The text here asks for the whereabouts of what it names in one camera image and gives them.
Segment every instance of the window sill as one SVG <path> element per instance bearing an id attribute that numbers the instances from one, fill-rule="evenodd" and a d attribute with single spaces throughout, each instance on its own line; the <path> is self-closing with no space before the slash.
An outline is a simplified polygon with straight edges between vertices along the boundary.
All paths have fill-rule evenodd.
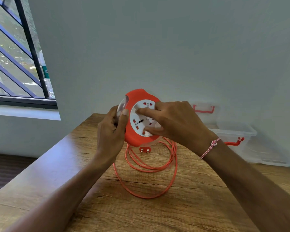
<path id="1" fill-rule="evenodd" d="M 1 116 L 26 117 L 44 120 L 61 120 L 58 110 L 0 105 Z"/>

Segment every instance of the fingernail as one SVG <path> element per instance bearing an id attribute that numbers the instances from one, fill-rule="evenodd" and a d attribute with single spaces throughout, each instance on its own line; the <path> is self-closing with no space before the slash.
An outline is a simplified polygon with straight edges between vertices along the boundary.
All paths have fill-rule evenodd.
<path id="1" fill-rule="evenodd" d="M 127 116 L 128 113 L 129 113 L 129 110 L 128 110 L 128 109 L 124 109 L 124 110 L 122 111 L 122 114 L 125 115 L 125 116 Z"/>

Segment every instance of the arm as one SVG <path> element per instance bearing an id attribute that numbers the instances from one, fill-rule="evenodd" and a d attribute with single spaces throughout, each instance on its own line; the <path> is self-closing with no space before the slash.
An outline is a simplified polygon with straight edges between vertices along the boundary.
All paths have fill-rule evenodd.
<path id="1" fill-rule="evenodd" d="M 56 190 L 43 203 L 13 224 L 5 232 L 60 232 L 100 176 L 116 160 L 125 138 L 128 111 L 123 110 L 117 128 L 113 107 L 98 125 L 97 152 L 81 171 Z"/>
<path id="2" fill-rule="evenodd" d="M 188 102 L 156 103 L 138 114 L 154 118 L 161 128 L 144 130 L 170 138 L 201 156 L 217 139 Z M 204 157 L 221 177 L 260 231 L 290 231 L 290 195 L 241 159 L 221 140 Z"/>

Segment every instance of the window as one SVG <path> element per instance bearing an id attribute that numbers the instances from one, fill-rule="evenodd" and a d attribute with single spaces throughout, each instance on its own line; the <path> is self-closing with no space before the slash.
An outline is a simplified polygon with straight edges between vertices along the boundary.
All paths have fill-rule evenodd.
<path id="1" fill-rule="evenodd" d="M 57 109 L 28 0 L 0 0 L 0 104 Z"/>

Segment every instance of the floor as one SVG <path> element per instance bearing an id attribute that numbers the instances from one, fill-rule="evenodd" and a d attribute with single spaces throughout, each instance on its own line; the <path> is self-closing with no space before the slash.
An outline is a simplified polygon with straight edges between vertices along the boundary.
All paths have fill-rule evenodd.
<path id="1" fill-rule="evenodd" d="M 97 148 L 94 114 L 0 190 L 0 231 L 47 198 L 91 160 Z M 170 182 L 174 169 L 146 174 L 126 162 L 125 147 L 116 159 L 124 183 L 139 194 L 155 194 Z M 140 154 L 161 166 L 169 158 L 162 144 Z M 290 168 L 254 164 L 290 194 Z M 85 197 L 66 231 L 258 231 L 217 174 L 195 154 L 178 145 L 178 173 L 163 196 L 145 200 L 123 189 L 112 166 Z"/>
<path id="2" fill-rule="evenodd" d="M 0 189 L 35 160 L 36 158 L 0 155 Z"/>

